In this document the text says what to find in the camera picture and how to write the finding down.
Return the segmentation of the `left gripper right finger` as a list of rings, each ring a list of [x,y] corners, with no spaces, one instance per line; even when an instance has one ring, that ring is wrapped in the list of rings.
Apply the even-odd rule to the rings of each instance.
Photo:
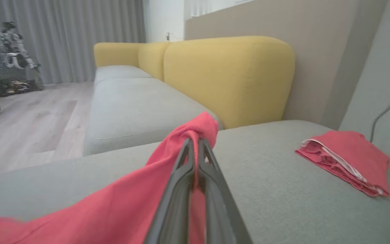
[[[198,176],[205,195],[206,244],[253,244],[207,139],[198,141]]]

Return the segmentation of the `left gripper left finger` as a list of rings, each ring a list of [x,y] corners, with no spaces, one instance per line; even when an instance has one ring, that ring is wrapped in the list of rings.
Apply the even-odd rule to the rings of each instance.
[[[181,147],[143,244],[188,244],[190,198],[195,177],[192,139]]]

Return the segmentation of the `grey sofa seat cushion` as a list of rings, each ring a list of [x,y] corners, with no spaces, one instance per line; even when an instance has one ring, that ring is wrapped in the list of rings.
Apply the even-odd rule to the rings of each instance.
[[[109,79],[152,78],[150,74],[131,65],[108,65],[96,69],[94,84]]]
[[[158,79],[96,82],[83,156],[161,142],[203,112],[223,129],[211,110]]]

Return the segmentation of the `grey pleated curtain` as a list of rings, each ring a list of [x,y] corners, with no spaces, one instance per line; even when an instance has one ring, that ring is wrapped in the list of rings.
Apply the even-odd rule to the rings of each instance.
[[[145,43],[143,0],[0,0],[45,84],[92,82],[96,43]]]

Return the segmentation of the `yellow sofa backrest cushion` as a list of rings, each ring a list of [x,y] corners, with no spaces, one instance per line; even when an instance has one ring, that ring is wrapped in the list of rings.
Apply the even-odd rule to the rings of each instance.
[[[164,81],[231,129],[281,121],[295,66],[291,46],[271,37],[189,40],[167,48]]]
[[[150,76],[164,80],[164,56],[170,42],[146,43],[138,51],[139,68]]]

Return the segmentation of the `red garment with white band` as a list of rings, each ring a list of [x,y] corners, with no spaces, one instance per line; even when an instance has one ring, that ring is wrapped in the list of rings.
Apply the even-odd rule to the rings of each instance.
[[[186,139],[215,145],[204,112],[170,132],[146,165],[81,201],[32,221],[0,218],[0,244],[142,244]]]

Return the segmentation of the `red shorts with white drawstring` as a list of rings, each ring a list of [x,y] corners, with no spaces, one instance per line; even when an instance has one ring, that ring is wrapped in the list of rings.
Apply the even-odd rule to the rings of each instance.
[[[388,197],[390,158],[355,131],[328,131],[302,142],[296,153],[370,197]]]

